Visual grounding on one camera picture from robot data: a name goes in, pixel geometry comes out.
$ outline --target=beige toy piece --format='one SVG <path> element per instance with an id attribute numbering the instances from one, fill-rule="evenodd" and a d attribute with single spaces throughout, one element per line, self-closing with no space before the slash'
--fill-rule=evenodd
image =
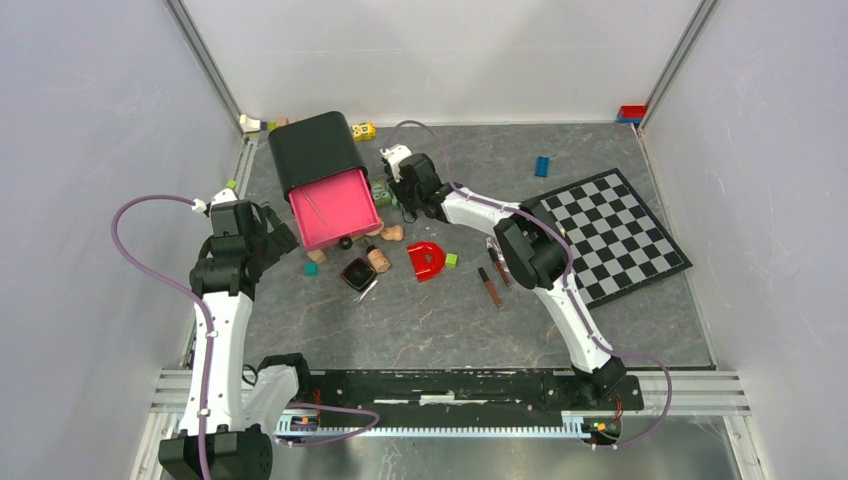
<path id="1" fill-rule="evenodd" d="M 384 226 L 385 226 L 385 224 L 383 223 L 382 220 L 380 220 L 380 228 L 378 228 L 377 230 L 374 230 L 373 232 L 368 232 L 365 235 L 368 235 L 369 237 L 376 237 L 377 235 L 379 235 L 383 232 Z"/>
<path id="2" fill-rule="evenodd" d="M 403 227 L 400 225 L 395 225 L 394 227 L 386 227 L 380 232 L 380 236 L 383 237 L 384 240 L 391 240 L 393 242 L 399 242 L 403 240 Z"/>
<path id="3" fill-rule="evenodd" d="M 318 265 L 321 265 L 322 263 L 324 263 L 324 260 L 327 259 L 327 256 L 324 255 L 324 252 L 321 250 L 312 250 L 311 252 L 306 252 L 306 256 Z"/>

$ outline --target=gray mat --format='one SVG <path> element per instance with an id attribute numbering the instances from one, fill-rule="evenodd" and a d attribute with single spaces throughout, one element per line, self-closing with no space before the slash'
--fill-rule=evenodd
<path id="1" fill-rule="evenodd" d="M 506 125 L 439 127 L 451 149 L 456 181 L 482 195 L 521 201 L 595 173 L 618 168 L 663 220 L 653 180 L 628 126 Z M 386 134 L 358 144 L 369 178 L 382 176 L 378 150 Z M 428 153 L 444 176 L 436 143 L 420 129 L 398 141 Z M 551 158 L 548 178 L 533 175 L 536 157 Z M 267 143 L 260 143 L 248 198 L 268 201 L 293 222 Z M 360 251 L 328 249 L 317 277 L 303 274 L 307 258 L 295 250 L 270 269 L 257 288 L 247 331 L 245 360 L 302 352 L 313 368 L 442 368 L 463 366 L 562 367 L 568 352 L 536 296 L 516 285 L 497 285 L 504 307 L 496 309 L 476 269 L 491 269 L 479 232 L 422 218 L 402 223 L 391 207 L 378 212 L 389 225 L 406 227 L 404 242 L 383 242 L 393 267 L 358 305 L 338 277 Z M 454 270 L 419 284 L 406 245 L 430 240 L 459 255 Z M 622 351 L 656 355 L 675 366 L 703 366 L 710 357 L 695 304 L 683 275 L 674 275 L 592 310 L 606 338 Z"/>

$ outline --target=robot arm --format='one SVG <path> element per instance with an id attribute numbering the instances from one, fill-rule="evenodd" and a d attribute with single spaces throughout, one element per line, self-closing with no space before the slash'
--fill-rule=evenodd
<path id="1" fill-rule="evenodd" d="M 270 207 L 239 200 L 230 189 L 215 195 L 208 209 L 196 201 L 195 210 L 210 218 L 213 234 L 200 249 L 189 283 L 209 308 L 214 330 L 206 333 L 206 318 L 195 307 L 195 374 L 179 435 L 160 443 L 159 461 L 174 478 L 197 478 L 199 419 L 205 417 L 203 433 L 214 478 L 268 478 L 268 432 L 298 393 L 299 369 L 292 356 L 263 365 L 255 387 L 242 401 L 244 339 L 262 273 L 298 243 Z M 209 341 L 214 342 L 211 361 L 206 358 Z M 207 402 L 201 408 L 204 377 Z"/>
<path id="2" fill-rule="evenodd" d="M 472 194 L 462 186 L 454 190 L 450 184 L 442 183 L 430 158 L 412 154 L 403 145 L 382 154 L 389 187 L 404 210 L 415 217 L 421 211 L 445 223 L 466 225 L 497 239 L 515 280 L 532 290 L 553 318 L 565 339 L 575 372 L 593 385 L 594 392 L 588 393 L 596 398 L 606 397 L 624 378 L 626 370 L 621 359 L 610 356 L 592 340 L 594 336 L 611 349 L 580 299 L 574 272 L 563 275 L 568 262 L 565 251 L 538 225 L 507 211 L 520 209 L 556 231 L 553 217 L 541 203 L 504 203 Z"/>

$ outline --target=wooden block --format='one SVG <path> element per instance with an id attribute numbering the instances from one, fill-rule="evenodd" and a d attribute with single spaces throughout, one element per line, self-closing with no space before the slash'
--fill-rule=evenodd
<path id="1" fill-rule="evenodd" d="M 383 220 L 380 220 L 380 228 L 378 228 L 377 230 L 374 230 L 373 232 L 368 232 L 365 235 L 368 235 L 369 237 L 376 237 L 377 235 L 379 235 L 383 231 L 383 225 L 384 225 Z"/>
<path id="2" fill-rule="evenodd" d="M 321 250 L 312 250 L 311 252 L 306 252 L 306 256 L 318 265 L 321 265 L 322 263 L 324 263 L 324 260 L 327 259 L 327 256 L 324 255 L 324 252 Z"/>

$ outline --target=black and gray checkered board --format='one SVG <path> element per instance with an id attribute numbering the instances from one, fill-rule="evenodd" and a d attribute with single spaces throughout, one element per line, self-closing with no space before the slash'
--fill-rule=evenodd
<path id="1" fill-rule="evenodd" d="M 618 169 L 538 198 L 565 229 L 589 308 L 692 266 Z"/>

